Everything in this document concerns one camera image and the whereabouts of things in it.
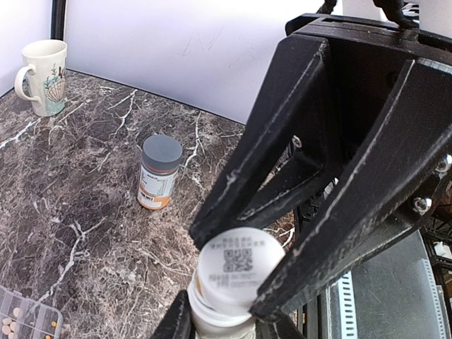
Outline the small white bottle cap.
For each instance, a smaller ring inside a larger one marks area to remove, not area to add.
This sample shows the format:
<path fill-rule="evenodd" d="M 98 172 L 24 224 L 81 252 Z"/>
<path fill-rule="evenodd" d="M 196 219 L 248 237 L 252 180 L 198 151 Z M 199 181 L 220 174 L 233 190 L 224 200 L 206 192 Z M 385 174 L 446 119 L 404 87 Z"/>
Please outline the small white bottle cap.
<path fill-rule="evenodd" d="M 195 287 L 211 309 L 229 316 L 249 313 L 258 288 L 285 250 L 263 230 L 238 227 L 209 240 L 201 249 Z"/>

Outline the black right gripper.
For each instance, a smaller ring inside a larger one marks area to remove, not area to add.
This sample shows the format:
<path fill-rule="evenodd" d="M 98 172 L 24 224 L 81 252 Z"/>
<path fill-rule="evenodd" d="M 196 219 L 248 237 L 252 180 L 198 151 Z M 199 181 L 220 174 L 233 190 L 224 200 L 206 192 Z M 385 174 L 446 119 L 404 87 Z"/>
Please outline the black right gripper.
<path fill-rule="evenodd" d="M 413 67 L 398 97 L 402 117 L 394 137 L 413 140 L 387 146 L 392 155 L 433 149 L 435 170 L 451 168 L 451 39 L 358 18 L 305 14 L 289 21 L 295 33 L 328 40 L 334 84 L 340 96 L 343 160 L 349 162 L 370 132 L 387 99 L 395 94 L 406 63 Z"/>

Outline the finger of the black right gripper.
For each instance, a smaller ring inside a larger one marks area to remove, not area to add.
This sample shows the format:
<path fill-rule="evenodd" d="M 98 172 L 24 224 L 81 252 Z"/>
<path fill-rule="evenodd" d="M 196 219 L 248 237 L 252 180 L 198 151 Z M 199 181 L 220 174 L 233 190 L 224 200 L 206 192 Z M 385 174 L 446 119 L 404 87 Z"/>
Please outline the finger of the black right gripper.
<path fill-rule="evenodd" d="M 409 60 L 367 137 L 312 221 L 258 291 L 273 323 L 353 266 L 416 230 L 451 178 L 451 67 Z"/>
<path fill-rule="evenodd" d="M 263 229 L 342 169 L 332 65 L 324 38 L 278 44 L 245 131 L 190 227 L 197 248 L 232 228 Z"/>

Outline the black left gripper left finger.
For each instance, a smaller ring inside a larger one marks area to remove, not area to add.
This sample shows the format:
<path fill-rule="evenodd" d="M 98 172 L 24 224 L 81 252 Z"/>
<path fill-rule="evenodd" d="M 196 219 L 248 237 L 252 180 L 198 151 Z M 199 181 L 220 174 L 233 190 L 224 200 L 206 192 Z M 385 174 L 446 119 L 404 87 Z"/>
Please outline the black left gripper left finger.
<path fill-rule="evenodd" d="M 186 290 L 181 290 L 150 339 L 192 339 L 191 307 Z"/>

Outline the clear plastic pill organizer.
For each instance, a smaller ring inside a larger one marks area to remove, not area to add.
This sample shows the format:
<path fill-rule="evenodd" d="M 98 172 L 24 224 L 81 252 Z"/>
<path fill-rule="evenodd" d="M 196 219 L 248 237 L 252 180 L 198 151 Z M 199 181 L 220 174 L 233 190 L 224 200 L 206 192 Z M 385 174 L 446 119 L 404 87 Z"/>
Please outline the clear plastic pill organizer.
<path fill-rule="evenodd" d="M 21 310 L 17 320 L 18 338 L 44 338 L 44 323 L 51 320 L 58 323 L 54 339 L 60 338 L 63 316 L 58 309 L 1 286 L 1 319 L 10 316 L 14 307 Z"/>

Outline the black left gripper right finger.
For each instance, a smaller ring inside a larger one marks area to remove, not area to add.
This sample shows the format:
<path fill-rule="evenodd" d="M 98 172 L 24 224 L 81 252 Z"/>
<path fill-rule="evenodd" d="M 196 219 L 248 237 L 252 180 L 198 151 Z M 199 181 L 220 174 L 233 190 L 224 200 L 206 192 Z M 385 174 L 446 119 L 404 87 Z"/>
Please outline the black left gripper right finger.
<path fill-rule="evenodd" d="M 283 316 L 280 321 L 266 323 L 256 321 L 256 339 L 304 339 L 304 336 L 289 316 Z"/>

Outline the white pill bottle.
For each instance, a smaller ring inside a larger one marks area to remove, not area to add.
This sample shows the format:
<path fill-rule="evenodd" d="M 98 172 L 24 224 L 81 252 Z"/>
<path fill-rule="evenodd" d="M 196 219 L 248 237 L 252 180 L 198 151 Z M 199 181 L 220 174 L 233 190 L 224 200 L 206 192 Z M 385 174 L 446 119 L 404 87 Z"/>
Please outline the white pill bottle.
<path fill-rule="evenodd" d="M 250 316 L 228 316 L 208 306 L 197 272 L 194 271 L 187 287 L 195 338 L 200 339 L 254 339 L 255 320 Z"/>

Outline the orange pill bottle grey cap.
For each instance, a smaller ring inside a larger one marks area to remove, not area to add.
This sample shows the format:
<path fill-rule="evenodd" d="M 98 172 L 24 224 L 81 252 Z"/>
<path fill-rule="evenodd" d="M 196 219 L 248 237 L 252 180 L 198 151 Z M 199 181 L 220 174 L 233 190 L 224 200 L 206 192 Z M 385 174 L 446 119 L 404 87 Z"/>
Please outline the orange pill bottle grey cap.
<path fill-rule="evenodd" d="M 149 210 L 168 205 L 182 158 L 182 145 L 166 135 L 145 139 L 141 151 L 138 202 Z"/>

